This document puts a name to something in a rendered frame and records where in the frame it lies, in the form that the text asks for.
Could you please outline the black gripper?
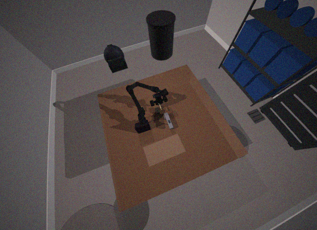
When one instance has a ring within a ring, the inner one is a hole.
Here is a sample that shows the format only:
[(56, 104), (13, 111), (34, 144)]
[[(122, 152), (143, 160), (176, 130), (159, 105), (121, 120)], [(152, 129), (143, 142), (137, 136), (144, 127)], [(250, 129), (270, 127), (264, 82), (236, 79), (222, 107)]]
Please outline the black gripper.
[[(163, 99), (162, 99), (163, 98)], [(167, 97), (166, 96), (164, 96), (164, 97), (162, 97), (160, 100), (155, 100), (155, 101), (153, 101), (153, 100), (151, 100), (150, 101), (150, 104), (151, 104), (151, 106), (154, 106), (155, 104), (156, 105), (159, 105), (159, 103), (160, 103), (160, 105), (163, 103), (163, 101), (164, 102), (167, 102), (168, 100), (167, 100)]]

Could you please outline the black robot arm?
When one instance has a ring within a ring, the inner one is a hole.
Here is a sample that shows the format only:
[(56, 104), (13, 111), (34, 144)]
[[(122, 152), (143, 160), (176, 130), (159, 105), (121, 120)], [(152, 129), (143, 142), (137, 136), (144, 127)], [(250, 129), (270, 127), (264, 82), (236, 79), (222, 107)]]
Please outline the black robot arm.
[(142, 87), (142, 88), (146, 88), (146, 89), (149, 89), (149, 90), (155, 92), (156, 94), (154, 94), (153, 97), (156, 98), (157, 100), (160, 100), (161, 96), (168, 95), (168, 91), (166, 89), (159, 90), (158, 87), (148, 86), (148, 85), (145, 85), (145, 84), (142, 84), (142, 83), (139, 83), (139, 82), (135, 82), (135, 83), (133, 83), (131, 85), (127, 85), (126, 86), (126, 90), (131, 95), (134, 103), (137, 106), (137, 109), (138, 109), (138, 112), (139, 112), (138, 119), (139, 119), (139, 122), (140, 122), (140, 125), (141, 125), (141, 124), (146, 123), (147, 120), (146, 120), (146, 118), (144, 116), (145, 115), (145, 110), (144, 110), (143, 107), (140, 106), (140, 104), (138, 103), (138, 101), (137, 101), (137, 99), (136, 99), (136, 97), (134, 95), (134, 92), (133, 92), (133, 88), (135, 88), (137, 86)]

